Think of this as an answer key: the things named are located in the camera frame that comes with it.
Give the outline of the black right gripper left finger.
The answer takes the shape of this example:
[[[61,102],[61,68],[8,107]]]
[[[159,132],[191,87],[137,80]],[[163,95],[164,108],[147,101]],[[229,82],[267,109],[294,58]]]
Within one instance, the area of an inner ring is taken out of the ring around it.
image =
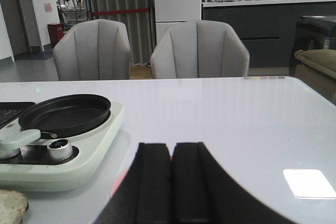
[[[133,163],[94,223],[170,223],[170,154],[163,143],[140,143]]]

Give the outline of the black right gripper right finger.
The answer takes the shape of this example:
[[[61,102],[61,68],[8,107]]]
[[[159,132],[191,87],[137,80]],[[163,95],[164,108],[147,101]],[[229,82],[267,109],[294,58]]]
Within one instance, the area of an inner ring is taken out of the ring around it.
[[[178,143],[172,158],[174,223],[291,223],[242,188],[204,143]]]

